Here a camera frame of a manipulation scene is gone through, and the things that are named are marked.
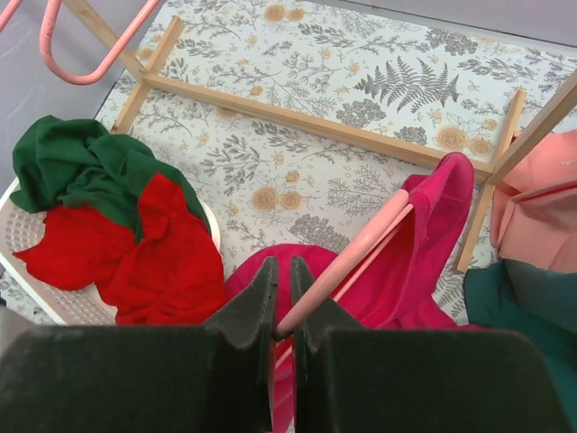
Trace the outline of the magenta t shirt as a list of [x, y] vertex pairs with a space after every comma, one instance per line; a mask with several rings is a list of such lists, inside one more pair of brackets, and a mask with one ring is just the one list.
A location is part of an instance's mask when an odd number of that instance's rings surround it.
[[[354, 269], [362, 273], [337, 303], [371, 329], [482, 330], [456, 325], [432, 297], [468, 217], [473, 186], [471, 161], [460, 152], [446, 154], [429, 175], [410, 175], [402, 189], [413, 209], [374, 261]], [[284, 318], [291, 307], [290, 265], [296, 256], [305, 259], [314, 277], [340, 257], [307, 244], [261, 249], [227, 279], [227, 300], [249, 285], [266, 258], [274, 257], [279, 262], [277, 316]], [[275, 371], [272, 432], [287, 432], [293, 420], [293, 382], [293, 355], [287, 355]]]

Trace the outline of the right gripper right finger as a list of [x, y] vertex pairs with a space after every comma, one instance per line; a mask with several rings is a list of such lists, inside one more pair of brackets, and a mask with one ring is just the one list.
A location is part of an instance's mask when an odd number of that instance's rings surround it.
[[294, 332], [299, 432], [569, 432], [522, 334], [370, 330], [326, 299]]

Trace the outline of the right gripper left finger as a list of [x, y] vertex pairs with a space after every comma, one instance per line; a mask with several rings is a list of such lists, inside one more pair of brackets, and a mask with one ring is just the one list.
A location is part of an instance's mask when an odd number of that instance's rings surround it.
[[199, 326], [34, 327], [1, 356], [4, 432], [269, 432], [278, 263]]

